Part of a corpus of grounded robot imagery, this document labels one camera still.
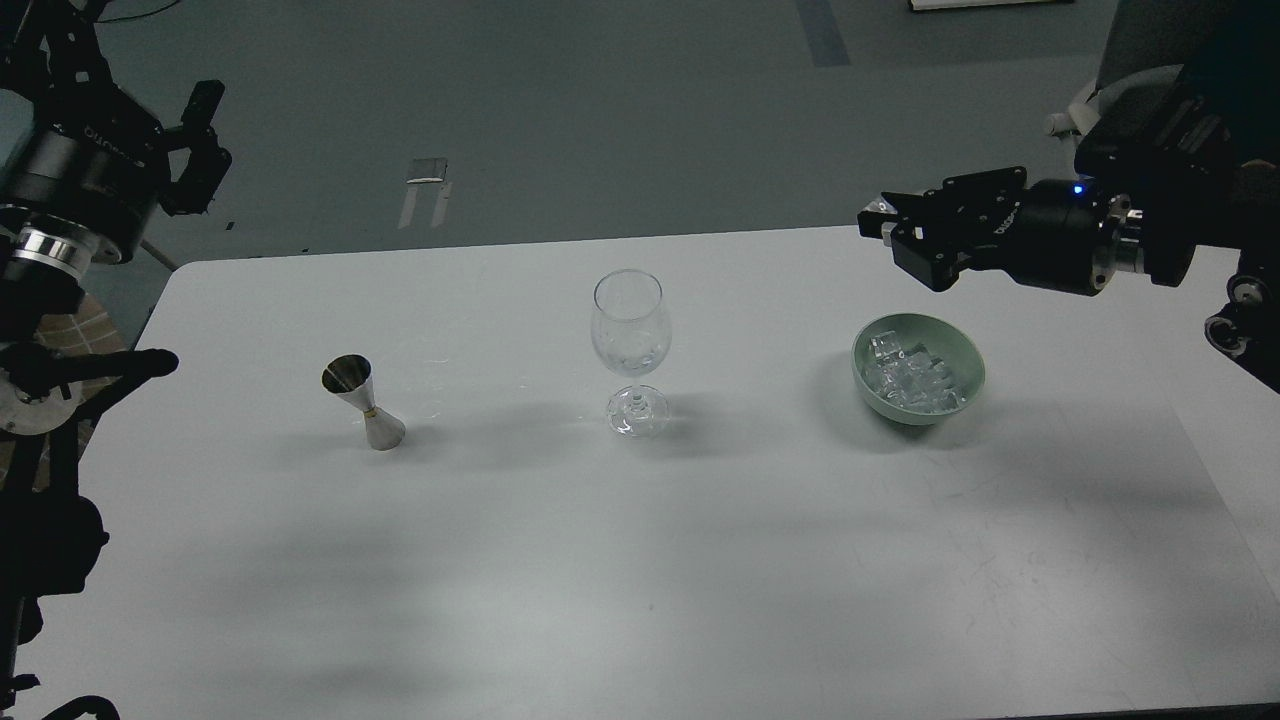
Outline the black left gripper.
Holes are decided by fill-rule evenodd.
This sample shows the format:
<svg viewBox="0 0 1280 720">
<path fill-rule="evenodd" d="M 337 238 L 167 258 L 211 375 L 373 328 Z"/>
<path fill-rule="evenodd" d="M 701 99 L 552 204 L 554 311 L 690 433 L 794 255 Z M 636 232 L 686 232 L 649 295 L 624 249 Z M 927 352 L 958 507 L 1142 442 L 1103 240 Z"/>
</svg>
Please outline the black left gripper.
<svg viewBox="0 0 1280 720">
<path fill-rule="evenodd" d="M 35 106 L 31 131 L 3 165 L 3 231 L 51 220 L 100 240 L 95 261 L 131 261 L 156 206 L 209 211 L 232 165 L 212 118 L 227 91 L 195 85 L 164 127 L 111 83 L 95 26 L 108 1 L 3 1 L 1 87 Z"/>
</svg>

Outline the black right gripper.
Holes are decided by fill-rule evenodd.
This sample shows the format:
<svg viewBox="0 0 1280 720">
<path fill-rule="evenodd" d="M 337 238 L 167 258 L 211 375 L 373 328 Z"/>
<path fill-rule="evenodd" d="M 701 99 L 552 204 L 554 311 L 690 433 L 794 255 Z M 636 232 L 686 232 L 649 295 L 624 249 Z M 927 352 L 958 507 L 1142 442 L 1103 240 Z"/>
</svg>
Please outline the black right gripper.
<svg viewBox="0 0 1280 720">
<path fill-rule="evenodd" d="M 884 241 L 896 268 L 937 293 L 964 272 L 1091 297 L 1117 273 L 1146 273 L 1143 211 L 1129 195 L 1083 179 L 1025 190 L 1027 181 L 1025 167 L 1006 167 L 884 191 L 858 213 L 858 233 Z"/>
</svg>

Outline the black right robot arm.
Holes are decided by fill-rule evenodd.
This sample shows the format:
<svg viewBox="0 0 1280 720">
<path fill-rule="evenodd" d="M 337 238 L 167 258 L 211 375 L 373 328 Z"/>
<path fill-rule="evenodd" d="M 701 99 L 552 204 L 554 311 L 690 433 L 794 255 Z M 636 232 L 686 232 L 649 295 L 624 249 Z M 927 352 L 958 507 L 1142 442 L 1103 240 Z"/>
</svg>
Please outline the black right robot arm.
<svg viewBox="0 0 1280 720">
<path fill-rule="evenodd" d="M 1198 247 L 1236 252 L 1207 342 L 1277 388 L 1277 4 L 1124 1 L 1112 73 L 1075 123 L 1075 179 L 1029 183 L 1023 167 L 883 192 L 858 215 L 893 263 L 934 292 L 963 272 L 1094 296 L 1117 272 L 1176 287 Z"/>
</svg>

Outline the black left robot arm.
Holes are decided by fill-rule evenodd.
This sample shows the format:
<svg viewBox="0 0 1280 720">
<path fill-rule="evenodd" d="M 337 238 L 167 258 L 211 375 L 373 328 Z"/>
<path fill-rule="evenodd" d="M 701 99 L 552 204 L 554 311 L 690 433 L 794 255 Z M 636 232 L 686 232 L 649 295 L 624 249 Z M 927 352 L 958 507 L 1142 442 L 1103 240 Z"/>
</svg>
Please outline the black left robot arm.
<svg viewBox="0 0 1280 720">
<path fill-rule="evenodd" d="M 74 355 L 38 338 L 72 316 L 95 264 L 131 261 L 155 211 L 204 214 L 232 164 L 198 82 L 165 127 L 115 81 L 97 29 L 105 1 L 5 1 L 3 90 L 32 126 L 3 163 L 3 716 L 36 688 L 17 655 L 44 629 L 40 601 L 78 594 L 109 536 L 81 493 L 81 429 L 178 368 L 160 348 Z"/>
</svg>

